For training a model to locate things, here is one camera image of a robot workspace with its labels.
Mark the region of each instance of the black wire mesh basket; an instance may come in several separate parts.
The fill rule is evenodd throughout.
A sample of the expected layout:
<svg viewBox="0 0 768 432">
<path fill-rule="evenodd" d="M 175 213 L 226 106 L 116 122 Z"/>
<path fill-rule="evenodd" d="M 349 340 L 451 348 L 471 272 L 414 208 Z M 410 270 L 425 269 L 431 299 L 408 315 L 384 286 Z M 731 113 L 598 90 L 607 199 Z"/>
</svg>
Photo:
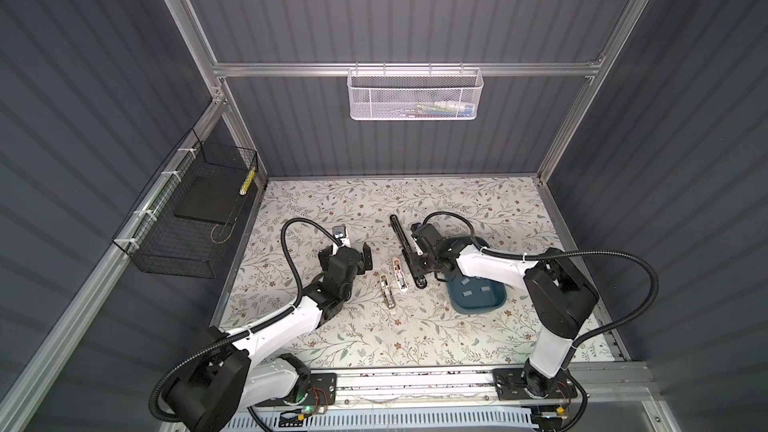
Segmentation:
<svg viewBox="0 0 768 432">
<path fill-rule="evenodd" d="M 255 150 L 198 141 L 175 171 L 160 173 L 159 193 L 141 210 L 132 208 L 119 229 L 139 214 L 135 232 L 115 236 L 113 243 L 142 272 L 198 278 L 228 273 L 244 233 L 244 206 L 258 189 L 251 183 L 256 164 Z M 195 211 L 211 204 L 216 212 Z"/>
</svg>

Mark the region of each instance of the wire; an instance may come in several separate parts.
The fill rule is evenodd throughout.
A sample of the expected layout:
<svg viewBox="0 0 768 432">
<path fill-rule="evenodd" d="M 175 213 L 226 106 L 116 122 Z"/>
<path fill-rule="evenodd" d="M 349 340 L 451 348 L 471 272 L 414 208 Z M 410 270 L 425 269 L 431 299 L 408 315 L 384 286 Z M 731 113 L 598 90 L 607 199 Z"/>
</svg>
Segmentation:
<svg viewBox="0 0 768 432">
<path fill-rule="evenodd" d="M 562 396 L 563 396 L 563 402 L 565 402 L 563 405 L 565 406 L 565 409 L 566 409 L 566 410 L 568 410 L 568 408 L 571 406 L 571 398 L 570 398 L 570 395 L 569 395 L 569 396 L 566 398 L 566 397 L 565 397 L 565 392 L 563 392 L 563 391 L 560 389 L 560 387 L 555 387 L 555 388 L 556 388 L 556 389 L 558 389 L 558 392 L 560 392 L 560 395 L 562 395 Z"/>
<path fill-rule="evenodd" d="M 228 241 L 230 239 L 230 237 L 232 237 L 232 231 L 235 230 L 235 224 L 232 224 L 232 228 L 230 229 L 229 235 L 227 235 L 226 239 L 221 241 L 221 242 L 217 242 L 216 239 L 214 238 L 214 231 L 216 230 L 216 227 L 218 227 L 218 226 L 220 226 L 220 224 L 216 224 L 210 230 L 210 241 L 213 242 L 214 244 L 224 244 L 226 241 Z"/>
<path fill-rule="evenodd" d="M 317 389 L 312 388 L 312 390 L 314 390 L 314 392 L 315 392 L 315 408 L 312 410 L 312 414 L 310 414 L 310 415 L 314 415 L 315 412 L 317 412 L 317 406 L 320 405 L 320 396 L 317 393 Z"/>
<path fill-rule="evenodd" d="M 477 247 L 477 249 L 482 252 L 483 246 L 480 245 L 480 242 L 478 242 L 477 237 L 475 237 L 475 228 L 472 226 L 471 223 L 469 223 L 469 220 L 467 220 L 466 218 L 460 216 L 459 214 L 455 214 L 453 212 L 438 211 L 438 212 L 433 212 L 433 213 L 429 214 L 428 216 L 424 217 L 424 222 L 422 222 L 421 226 L 422 227 L 426 226 L 427 222 L 429 222 L 429 219 L 434 217 L 434 216 L 449 216 L 449 217 L 457 218 L 458 220 L 464 222 L 466 224 L 466 226 L 469 227 L 469 237 L 472 240 L 472 244 L 474 244 L 475 247 Z"/>
<path fill-rule="evenodd" d="M 565 389 L 565 391 L 568 392 L 568 386 L 567 385 L 563 384 L 562 382 L 558 382 L 558 384 L 562 385 L 563 389 Z M 568 399 L 568 405 L 571 405 L 571 394 L 568 394 L 567 399 Z"/>
<path fill-rule="evenodd" d="M 629 261 L 634 262 L 635 264 L 638 264 L 643 268 L 643 270 L 646 271 L 650 279 L 650 287 L 648 290 L 648 295 L 645 297 L 645 300 L 643 300 L 643 302 L 635 310 L 633 310 L 632 312 L 629 312 L 619 320 L 610 322 L 609 324 L 593 329 L 577 337 L 571 343 L 571 356 L 572 356 L 572 353 L 576 351 L 578 346 L 583 344 L 585 341 L 588 341 L 592 337 L 596 337 L 600 334 L 604 334 L 605 332 L 608 332 L 617 327 L 620 327 L 621 325 L 624 325 L 627 322 L 633 321 L 639 316 L 641 316 L 643 312 L 648 310 L 648 307 L 650 307 L 650 305 L 656 300 L 656 297 L 658 296 L 659 275 L 656 273 L 654 268 L 650 266 L 648 262 L 646 262 L 642 258 L 639 258 L 637 255 L 629 254 L 628 252 L 622 252 L 619 250 L 611 250 L 608 248 L 598 248 L 595 250 L 574 250 L 569 252 L 552 252 L 549 254 L 544 253 L 544 254 L 538 254 L 538 255 L 511 254 L 509 252 L 496 251 L 496 250 L 491 250 L 487 247 L 481 247 L 480 243 L 475 237 L 475 228 L 472 226 L 469 220 L 453 212 L 433 212 L 424 218 L 424 222 L 422 222 L 422 226 L 427 224 L 427 221 L 434 216 L 450 216 L 464 222 L 466 226 L 469 227 L 469 233 L 470 233 L 470 238 L 472 239 L 472 244 L 474 244 L 475 247 L 477 247 L 477 249 L 480 251 L 481 254 L 490 255 L 491 257 L 507 258 L 510 260 L 529 260 L 532 262 L 537 262 L 541 260 L 551 260 L 553 258 L 569 258 L 569 257 L 586 256 L 586 255 L 608 255 L 613 257 L 625 258 Z M 571 429 L 571 427 L 573 427 L 576 424 L 576 422 L 578 422 L 578 420 L 581 419 L 581 416 L 584 415 L 584 409 L 587 408 L 586 391 L 584 391 L 584 388 L 581 387 L 581 384 L 579 382 L 573 379 L 573 377 L 571 376 L 571 373 L 567 369 L 565 369 L 564 372 L 566 376 L 571 380 L 571 382 L 573 382 L 576 385 L 576 388 L 579 389 L 579 392 L 581 392 L 582 399 L 581 399 L 581 405 L 579 406 L 578 412 L 576 413 L 574 418 L 568 423 L 567 426 L 558 430 L 558 432 L 565 432 L 566 430 Z"/>
<path fill-rule="evenodd" d="M 251 418 L 254 419 L 254 422 L 256 422 L 256 425 L 261 427 L 261 429 L 264 432 L 273 432 L 270 426 L 264 424 L 264 421 L 260 419 L 258 415 L 256 415 L 256 410 L 254 409 L 253 405 L 248 407 L 248 413 L 250 414 Z"/>
<path fill-rule="evenodd" d="M 574 418 L 571 419 L 571 421 L 568 422 L 568 424 L 565 427 L 561 429 L 557 429 L 555 432 L 565 432 L 566 430 L 570 430 L 573 426 L 576 425 L 577 422 L 579 422 L 579 419 L 581 419 L 581 416 L 584 415 L 584 412 L 587 409 L 587 402 L 588 402 L 587 391 L 584 390 L 583 387 L 581 387 L 581 384 L 578 382 L 578 380 L 573 378 L 570 371 L 568 370 L 565 371 L 565 377 L 570 379 L 570 381 L 573 382 L 576 388 L 578 389 L 579 393 L 581 393 L 581 404 L 578 406 L 578 410 L 576 411 L 576 415 L 574 416 Z"/>
<path fill-rule="evenodd" d="M 328 407 L 328 394 L 326 394 L 326 392 L 323 389 L 320 389 L 320 392 L 322 392 L 322 395 L 325 396 L 325 398 L 326 398 L 326 407 Z"/>
<path fill-rule="evenodd" d="M 290 271 L 293 274 L 293 281 L 296 283 L 296 300 L 293 301 L 293 308 L 288 308 L 282 312 L 280 312 L 278 315 L 275 315 L 272 318 L 269 318 L 265 320 L 264 322 L 259 322 L 257 325 L 253 326 L 250 331 L 242 331 L 239 334 L 231 335 L 229 337 L 223 338 L 219 341 L 213 342 L 211 345 L 208 345 L 201 350 L 198 350 L 194 354 L 187 357 L 185 360 L 182 360 L 178 364 L 176 364 L 175 367 L 168 370 L 163 377 L 161 377 L 152 391 L 149 395 L 149 412 L 152 414 L 152 417 L 162 420 L 163 422 L 181 422 L 181 419 L 176 414 L 171 414 L 166 412 L 165 410 L 162 410 L 158 404 L 158 400 L 160 398 L 160 393 L 165 388 L 166 383 L 168 380 L 173 378 L 179 370 L 181 370 L 184 366 L 189 364 L 190 362 L 197 360 L 203 356 L 206 356 L 210 354 L 211 352 L 220 349 L 222 347 L 225 347 L 229 344 L 232 344 L 233 342 L 239 341 L 241 339 L 244 339 L 248 337 L 250 334 L 258 332 L 264 328 L 269 327 L 270 325 L 279 322 L 283 318 L 287 317 L 288 315 L 291 315 L 293 313 L 293 310 L 295 310 L 296 307 L 299 306 L 299 303 L 301 303 L 302 299 L 302 285 L 301 285 L 301 276 L 299 275 L 299 272 L 296 270 L 296 266 L 293 264 L 293 259 L 290 256 L 290 252 L 288 252 L 288 245 L 286 244 L 286 230 L 291 224 L 294 224 L 296 222 L 304 222 L 305 224 L 309 224 L 318 230 L 320 230 L 325 236 L 330 238 L 334 244 L 338 245 L 339 247 L 342 246 L 341 240 L 334 237 L 330 232 L 325 230 L 322 226 L 314 223 L 313 221 L 309 220 L 308 218 L 303 217 L 294 217 L 288 221 L 286 221 L 285 224 L 283 224 L 282 230 L 280 230 L 280 245 L 283 247 L 283 255 L 286 257 L 286 262 L 288 262 L 288 267 L 290 267 Z"/>
</svg>

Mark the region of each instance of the red wire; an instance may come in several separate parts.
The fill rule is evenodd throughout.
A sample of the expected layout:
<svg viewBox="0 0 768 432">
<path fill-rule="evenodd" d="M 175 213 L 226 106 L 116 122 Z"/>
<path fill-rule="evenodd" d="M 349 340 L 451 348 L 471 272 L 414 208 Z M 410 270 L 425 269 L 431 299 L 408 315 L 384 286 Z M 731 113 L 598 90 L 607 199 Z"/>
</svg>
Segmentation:
<svg viewBox="0 0 768 432">
<path fill-rule="evenodd" d="M 315 409 L 312 411 L 312 414 L 314 414 L 315 412 L 317 412 L 317 406 L 320 405 L 320 396 L 317 395 L 317 389 L 312 388 L 312 390 L 315 391 Z"/>
<path fill-rule="evenodd" d="M 568 401 L 568 399 L 565 398 L 565 394 L 563 394 L 563 391 L 560 390 L 560 387 L 556 387 L 556 389 L 558 389 L 558 392 L 560 392 L 560 395 L 563 396 L 563 400 Z"/>
<path fill-rule="evenodd" d="M 326 396 L 326 405 L 328 405 L 328 394 L 323 389 L 320 389 L 320 392 L 322 392 L 322 395 Z"/>
<path fill-rule="evenodd" d="M 558 384 L 562 385 L 563 389 L 568 391 L 568 386 L 567 385 L 563 384 L 562 382 L 558 382 Z M 570 394 L 568 394 L 568 405 L 571 405 L 571 395 Z"/>
</svg>

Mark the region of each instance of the gray corrugated wall panel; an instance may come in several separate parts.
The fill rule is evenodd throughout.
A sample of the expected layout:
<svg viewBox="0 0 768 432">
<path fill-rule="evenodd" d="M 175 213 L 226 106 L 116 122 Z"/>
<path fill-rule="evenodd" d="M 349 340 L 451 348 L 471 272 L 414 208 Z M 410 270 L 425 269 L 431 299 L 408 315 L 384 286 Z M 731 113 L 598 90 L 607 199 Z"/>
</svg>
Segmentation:
<svg viewBox="0 0 768 432">
<path fill-rule="evenodd" d="M 0 76 L 3 396 L 210 95 L 162 0 L 0 0 Z"/>
<path fill-rule="evenodd" d="M 205 328 L 225 279 L 129 266 L 27 430 L 156 430 L 149 390 Z"/>
<path fill-rule="evenodd" d="M 652 0 L 550 182 L 582 248 L 657 267 L 622 337 L 686 430 L 763 425 L 766 56 L 768 0 Z M 642 300 L 636 268 L 589 264 L 613 316 Z"/>
<path fill-rule="evenodd" d="M 627 0 L 192 0 L 221 62 L 594 60 Z"/>
<path fill-rule="evenodd" d="M 232 137 L 230 130 L 226 128 L 226 124 L 224 123 L 224 120 L 219 120 L 218 122 L 216 122 L 216 125 L 210 131 L 210 134 L 208 134 L 208 137 L 206 138 L 206 140 L 208 142 L 213 142 L 216 144 L 223 144 L 225 146 L 236 147 L 235 140 Z"/>
<path fill-rule="evenodd" d="M 357 121 L 343 78 L 229 78 L 272 177 L 534 172 L 584 80 L 492 77 L 468 121 Z"/>
</svg>

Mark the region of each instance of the vent grille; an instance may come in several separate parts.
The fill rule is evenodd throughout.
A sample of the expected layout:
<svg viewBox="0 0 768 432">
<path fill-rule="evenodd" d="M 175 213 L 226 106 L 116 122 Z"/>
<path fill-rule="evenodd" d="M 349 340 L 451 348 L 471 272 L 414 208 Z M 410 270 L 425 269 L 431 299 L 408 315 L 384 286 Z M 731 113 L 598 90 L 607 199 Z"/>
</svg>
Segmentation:
<svg viewBox="0 0 768 432">
<path fill-rule="evenodd" d="M 521 430 L 537 429 L 531 422 L 531 411 L 505 406 L 401 408 L 376 410 L 329 410 L 327 414 L 304 419 L 300 427 L 279 427 L 279 412 L 260 413 L 259 416 L 273 430 L 387 430 L 421 427 L 514 427 Z M 261 432 L 261 428 L 247 412 L 239 412 L 224 428 L 231 432 Z"/>
</svg>

